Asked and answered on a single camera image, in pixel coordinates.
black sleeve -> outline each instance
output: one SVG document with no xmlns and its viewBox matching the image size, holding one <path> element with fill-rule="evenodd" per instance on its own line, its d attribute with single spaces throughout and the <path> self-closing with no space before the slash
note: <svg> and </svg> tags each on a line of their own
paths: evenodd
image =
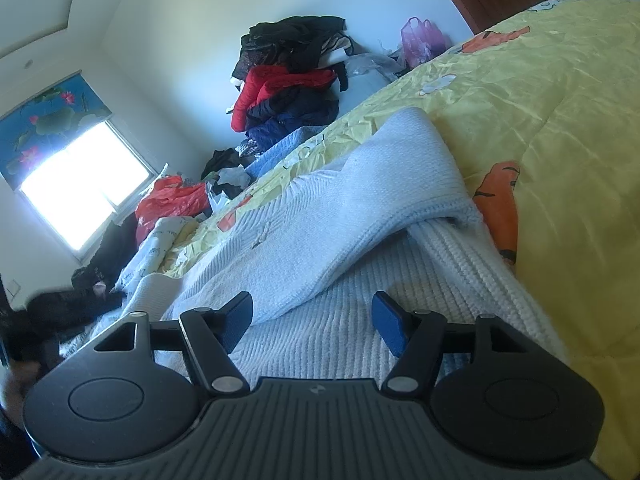
<svg viewBox="0 0 640 480">
<path fill-rule="evenodd" d="M 18 476 L 36 460 L 26 433 L 17 428 L 0 409 L 0 478 Z"/>
</svg>

window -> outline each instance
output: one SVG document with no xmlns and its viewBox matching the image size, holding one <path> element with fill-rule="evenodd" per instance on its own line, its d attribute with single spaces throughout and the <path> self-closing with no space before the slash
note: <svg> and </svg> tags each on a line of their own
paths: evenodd
<svg viewBox="0 0 640 480">
<path fill-rule="evenodd" d="M 136 192 L 151 179 L 148 167 L 111 124 L 103 122 L 43 162 L 20 191 L 60 237 L 82 253 L 109 218 L 131 211 Z"/>
</svg>

light switch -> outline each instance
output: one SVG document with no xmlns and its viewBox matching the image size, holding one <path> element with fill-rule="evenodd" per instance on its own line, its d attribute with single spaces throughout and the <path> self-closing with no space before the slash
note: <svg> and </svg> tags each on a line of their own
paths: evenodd
<svg viewBox="0 0 640 480">
<path fill-rule="evenodd" d="M 11 280 L 6 284 L 5 289 L 15 298 L 18 295 L 18 292 L 20 292 L 20 285 L 15 280 Z"/>
</svg>

yellow blanket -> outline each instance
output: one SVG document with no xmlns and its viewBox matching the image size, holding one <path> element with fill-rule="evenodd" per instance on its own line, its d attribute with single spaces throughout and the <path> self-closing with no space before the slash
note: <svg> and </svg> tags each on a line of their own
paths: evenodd
<svg viewBox="0 0 640 480">
<path fill-rule="evenodd" d="M 520 163 L 517 276 L 604 398 L 598 464 L 630 480 L 640 471 L 640 1 L 570 0 L 492 31 L 505 35 L 450 50 L 311 139 L 235 212 L 174 247 L 163 270 L 181 276 L 244 211 L 351 151 L 396 110 L 421 107 L 470 192 L 494 163 Z"/>
</svg>

hand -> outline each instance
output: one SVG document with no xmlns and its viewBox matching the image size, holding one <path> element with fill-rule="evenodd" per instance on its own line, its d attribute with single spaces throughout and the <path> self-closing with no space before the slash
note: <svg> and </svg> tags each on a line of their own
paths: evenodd
<svg viewBox="0 0 640 480">
<path fill-rule="evenodd" d="M 12 361 L 0 378 L 0 406 L 4 414 L 22 429 L 22 406 L 24 396 L 38 380 L 39 363 Z"/>
</svg>

